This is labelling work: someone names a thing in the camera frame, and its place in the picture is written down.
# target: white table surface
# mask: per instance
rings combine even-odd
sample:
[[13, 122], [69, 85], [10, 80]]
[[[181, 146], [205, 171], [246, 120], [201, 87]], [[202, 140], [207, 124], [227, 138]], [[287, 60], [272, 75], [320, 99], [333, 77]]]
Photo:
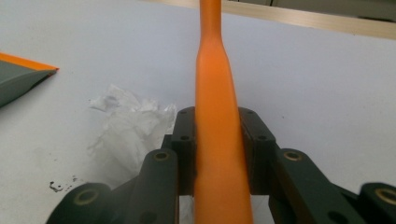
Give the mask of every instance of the white table surface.
[[[281, 147], [335, 184], [396, 185], [396, 41], [223, 15], [238, 103]], [[87, 146], [111, 83], [163, 105], [194, 105], [197, 9], [134, 0], [3, 0], [0, 51], [60, 67], [0, 108], [0, 223], [44, 223], [67, 189], [106, 180]], [[256, 203], [256, 223], [271, 220]]]

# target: hole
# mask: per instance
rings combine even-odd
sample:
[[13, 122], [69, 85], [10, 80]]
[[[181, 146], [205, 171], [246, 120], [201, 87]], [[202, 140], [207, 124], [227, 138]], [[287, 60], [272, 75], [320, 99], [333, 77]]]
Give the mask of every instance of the hole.
[[265, 140], [267, 140], [267, 137], [265, 137], [264, 135], [260, 135], [259, 139], [262, 140], [262, 141], [265, 141]]
[[348, 223], [347, 218], [344, 215], [342, 215], [341, 213], [330, 212], [328, 214], [328, 216], [329, 216], [330, 220], [335, 223], [338, 223], [338, 224], [347, 224]]
[[156, 161], [166, 161], [169, 158], [169, 154], [166, 152], [159, 152], [157, 154], [154, 155], [154, 159]]
[[157, 220], [157, 215], [152, 212], [144, 212], [140, 215], [139, 222], [142, 224], [154, 223]]
[[396, 205], [396, 191], [393, 189], [376, 189], [376, 196], [386, 203]]
[[94, 202], [99, 196], [97, 189], [84, 189], [74, 199], [76, 205], [86, 205]]
[[303, 159], [299, 153], [293, 151], [287, 151], [283, 153], [283, 156], [290, 161], [300, 161]]

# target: orange tube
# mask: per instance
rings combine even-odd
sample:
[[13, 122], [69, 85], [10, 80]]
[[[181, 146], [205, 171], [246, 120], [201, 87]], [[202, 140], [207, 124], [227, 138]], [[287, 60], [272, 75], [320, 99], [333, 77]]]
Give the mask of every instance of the orange tube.
[[253, 223], [233, 77], [221, 40], [221, 1], [201, 0], [200, 7], [195, 223]]

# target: black bracket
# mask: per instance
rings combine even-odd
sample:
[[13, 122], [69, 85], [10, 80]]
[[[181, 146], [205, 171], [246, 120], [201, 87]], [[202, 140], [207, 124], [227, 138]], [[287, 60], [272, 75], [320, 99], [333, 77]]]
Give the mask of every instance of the black bracket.
[[[370, 183], [356, 195], [335, 186], [302, 151], [280, 149], [254, 111], [239, 113], [250, 193], [269, 195], [276, 223], [396, 223], [396, 188]], [[47, 223], [178, 223], [178, 196], [193, 195], [195, 152], [189, 107], [178, 112], [173, 134], [146, 156], [138, 177], [113, 190], [73, 189]]]

